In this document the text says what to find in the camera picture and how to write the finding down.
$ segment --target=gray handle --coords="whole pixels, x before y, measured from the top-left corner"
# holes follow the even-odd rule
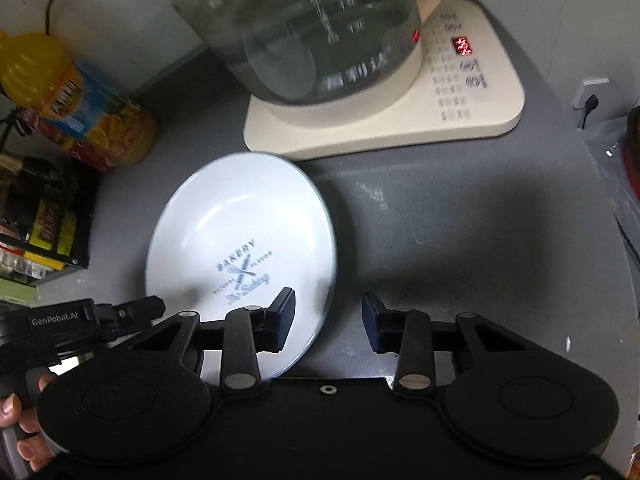
[[[16,394],[22,403],[23,410],[32,408],[38,397],[38,378],[48,371],[46,368],[38,368],[21,375],[1,375],[0,397]],[[30,435],[25,433],[18,424],[10,428],[2,428],[1,431],[0,465],[15,480],[24,480],[33,472],[29,462],[22,459],[17,449],[18,442],[28,436]]]

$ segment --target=electric kettle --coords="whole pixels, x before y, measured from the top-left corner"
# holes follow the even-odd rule
[[[283,121],[356,121],[393,104],[422,63],[441,0],[173,0],[251,94]]]

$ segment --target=wall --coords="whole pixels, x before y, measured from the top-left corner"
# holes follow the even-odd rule
[[[0,28],[44,30],[47,0],[0,0]],[[53,35],[100,66],[122,89],[135,91],[201,43],[170,0],[57,0]]]
[[[591,122],[640,96],[640,0],[481,0],[514,35],[565,107],[586,76],[614,83]]]

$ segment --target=printed logo on plate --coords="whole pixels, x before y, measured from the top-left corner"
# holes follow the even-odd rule
[[[222,282],[213,293],[224,293],[231,305],[250,295],[256,288],[269,285],[271,278],[263,265],[272,256],[273,251],[259,247],[253,239],[235,248],[216,265]]]

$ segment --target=screw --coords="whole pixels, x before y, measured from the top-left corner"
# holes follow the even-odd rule
[[[232,390],[248,390],[255,383],[255,377],[249,374],[231,374],[225,377],[226,387]]]
[[[338,393],[338,388],[331,386],[330,384],[326,384],[325,386],[320,386],[320,393],[323,395],[335,395]]]
[[[399,383],[407,390],[423,390],[431,386],[431,379],[426,375],[407,374],[400,377]]]

